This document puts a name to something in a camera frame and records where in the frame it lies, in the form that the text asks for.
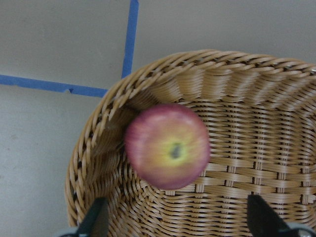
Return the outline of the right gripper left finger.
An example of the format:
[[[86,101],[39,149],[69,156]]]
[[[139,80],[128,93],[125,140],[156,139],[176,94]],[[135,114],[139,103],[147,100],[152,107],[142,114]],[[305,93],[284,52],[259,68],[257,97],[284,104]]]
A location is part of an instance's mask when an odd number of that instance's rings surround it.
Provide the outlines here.
[[[79,225],[76,237],[106,237],[109,231],[108,201],[105,197],[96,198]]]

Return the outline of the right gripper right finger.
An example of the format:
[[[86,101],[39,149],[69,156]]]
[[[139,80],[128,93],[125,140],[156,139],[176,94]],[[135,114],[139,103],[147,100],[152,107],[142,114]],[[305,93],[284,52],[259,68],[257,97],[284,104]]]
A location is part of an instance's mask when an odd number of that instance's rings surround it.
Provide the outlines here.
[[[247,225],[253,237],[282,237],[290,227],[260,195],[247,198]]]

